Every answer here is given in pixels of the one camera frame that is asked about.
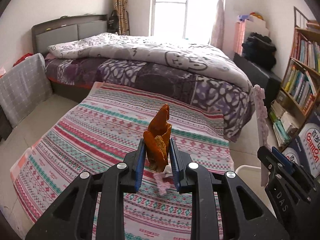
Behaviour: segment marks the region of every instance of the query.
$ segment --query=white comforter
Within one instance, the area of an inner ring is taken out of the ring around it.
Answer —
[[[102,33],[79,41],[48,47],[57,58],[106,57],[152,62],[191,73],[221,79],[249,92],[252,85],[221,50],[201,44],[162,42],[154,37],[118,36]]]

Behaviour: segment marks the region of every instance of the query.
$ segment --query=black clothes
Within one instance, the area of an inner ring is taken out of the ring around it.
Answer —
[[[257,65],[271,70],[276,64],[274,56],[276,47],[267,36],[258,33],[251,33],[247,41],[242,44],[242,56]]]

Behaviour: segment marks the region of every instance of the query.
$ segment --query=patterned blanket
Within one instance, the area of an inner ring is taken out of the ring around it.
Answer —
[[[236,141],[254,112],[252,93],[223,80],[160,64],[111,58],[46,59],[47,77],[58,83],[91,88],[106,82],[165,95],[206,112],[224,115],[224,138]]]
[[[205,114],[165,96],[104,84],[66,113],[12,168],[14,188],[28,217],[36,222],[82,171],[106,171],[136,150],[164,103],[170,105],[172,137],[180,150],[210,171],[233,169],[228,141],[222,139],[222,114]],[[146,161],[138,194],[124,194],[125,238],[189,239],[191,195],[179,195],[171,184],[161,197],[152,174]]]
[[[252,88],[246,74],[220,49],[185,40],[161,41],[156,37],[118,36],[102,33],[83,40],[48,47],[57,58],[106,57],[151,62],[220,79],[245,92]]]

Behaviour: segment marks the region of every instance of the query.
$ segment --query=screw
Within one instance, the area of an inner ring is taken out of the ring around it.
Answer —
[[[188,166],[189,166],[190,169],[193,169],[193,170],[199,168],[199,164],[198,163],[189,163]]]
[[[228,171],[226,175],[230,179],[233,179],[236,177],[236,174],[233,171]]]
[[[89,177],[89,176],[90,176],[90,173],[87,172],[87,171],[84,171],[84,172],[82,172],[82,173],[80,174],[80,178],[81,178],[81,179],[86,179],[86,178]]]
[[[118,163],[118,165],[117,165],[117,168],[119,169],[119,170],[123,170],[123,169],[125,169],[127,167],[127,164],[125,164],[125,163]]]

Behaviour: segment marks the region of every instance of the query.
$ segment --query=window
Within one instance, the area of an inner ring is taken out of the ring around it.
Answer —
[[[207,44],[218,0],[153,0],[151,35]]]

